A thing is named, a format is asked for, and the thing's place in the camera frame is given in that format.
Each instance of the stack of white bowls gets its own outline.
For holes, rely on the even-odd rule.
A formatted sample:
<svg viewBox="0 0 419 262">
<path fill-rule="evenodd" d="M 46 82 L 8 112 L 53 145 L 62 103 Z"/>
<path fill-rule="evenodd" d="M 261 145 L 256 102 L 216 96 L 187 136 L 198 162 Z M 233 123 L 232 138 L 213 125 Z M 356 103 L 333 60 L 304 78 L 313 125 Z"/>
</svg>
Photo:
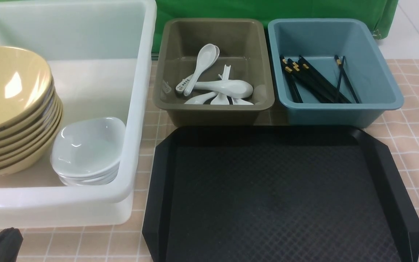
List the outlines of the stack of white bowls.
<svg viewBox="0 0 419 262">
<path fill-rule="evenodd" d="M 119 169 L 125 124 L 97 118 L 70 124 L 56 136 L 51 165 L 66 186 L 96 186 L 114 180 Z"/>
</svg>

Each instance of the plastic bin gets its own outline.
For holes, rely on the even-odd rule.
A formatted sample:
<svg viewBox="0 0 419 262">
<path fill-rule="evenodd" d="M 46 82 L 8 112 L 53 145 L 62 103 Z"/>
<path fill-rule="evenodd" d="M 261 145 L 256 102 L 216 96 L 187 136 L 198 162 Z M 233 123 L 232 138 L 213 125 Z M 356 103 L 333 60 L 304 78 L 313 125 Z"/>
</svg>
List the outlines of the plastic bin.
<svg viewBox="0 0 419 262">
<path fill-rule="evenodd" d="M 63 101 L 63 126 L 115 116 L 127 123 L 116 179 L 63 186 L 50 151 L 0 177 L 0 229 L 120 224 L 132 210 L 156 19 L 153 0 L 31 0 L 0 3 L 0 45 L 48 60 Z"/>
<path fill-rule="evenodd" d="M 193 73 L 201 47 L 219 47 L 218 61 L 198 81 L 216 81 L 224 65 L 231 65 L 229 79 L 250 83 L 253 106 L 184 104 L 175 87 Z M 176 126 L 253 124 L 261 111 L 274 103 L 274 88 L 263 25 L 251 19 L 174 19 L 164 28 L 153 102 Z"/>
<path fill-rule="evenodd" d="M 290 124 L 346 124 L 365 128 L 384 111 L 403 105 L 399 86 L 364 23 L 351 19 L 279 19 L 269 23 L 268 35 L 278 96 L 287 108 Z M 361 103 L 319 103 L 299 84 L 304 103 L 294 103 L 280 55 L 295 61 L 298 55 L 304 56 L 333 85 L 339 78 L 334 55 L 345 55 L 344 68 Z M 354 101 L 344 84 L 340 91 Z"/>
</svg>

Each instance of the gray-green container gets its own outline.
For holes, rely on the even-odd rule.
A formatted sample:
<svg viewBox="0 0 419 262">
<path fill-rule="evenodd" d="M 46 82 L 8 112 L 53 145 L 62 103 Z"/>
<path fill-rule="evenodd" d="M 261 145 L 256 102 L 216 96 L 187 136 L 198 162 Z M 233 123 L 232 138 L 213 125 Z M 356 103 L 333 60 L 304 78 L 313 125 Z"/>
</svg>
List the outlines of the gray-green container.
<svg viewBox="0 0 419 262">
<path fill-rule="evenodd" d="M 229 79 L 250 83 L 253 106 L 184 104 L 190 98 L 177 95 L 175 87 L 193 73 L 200 49 L 219 47 L 219 59 L 198 81 L 216 81 L 224 65 L 231 65 Z M 193 91 L 191 96 L 207 93 Z M 263 25 L 251 19 L 187 18 L 166 24 L 156 71 L 153 103 L 168 111 L 176 126 L 226 126 L 253 124 L 261 111 L 274 104 L 266 37 Z"/>
</svg>

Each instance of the textured tray surface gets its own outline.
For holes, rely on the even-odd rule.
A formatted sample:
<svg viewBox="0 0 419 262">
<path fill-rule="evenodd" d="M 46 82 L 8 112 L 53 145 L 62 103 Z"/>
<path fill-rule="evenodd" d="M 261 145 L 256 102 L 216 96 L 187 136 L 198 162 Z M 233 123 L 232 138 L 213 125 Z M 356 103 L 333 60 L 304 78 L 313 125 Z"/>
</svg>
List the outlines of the textured tray surface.
<svg viewBox="0 0 419 262">
<path fill-rule="evenodd" d="M 177 149 L 168 262 L 400 261 L 358 145 L 250 144 Z"/>
</svg>

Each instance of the white floor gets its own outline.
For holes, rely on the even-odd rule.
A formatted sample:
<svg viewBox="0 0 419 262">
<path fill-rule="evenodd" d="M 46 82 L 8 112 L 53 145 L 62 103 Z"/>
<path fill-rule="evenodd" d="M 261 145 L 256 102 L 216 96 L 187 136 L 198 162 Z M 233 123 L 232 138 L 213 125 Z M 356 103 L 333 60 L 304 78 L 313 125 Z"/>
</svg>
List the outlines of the white floor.
<svg viewBox="0 0 419 262">
<path fill-rule="evenodd" d="M 399 0 L 389 36 L 378 45 L 386 59 L 419 59 L 419 0 Z"/>
</svg>

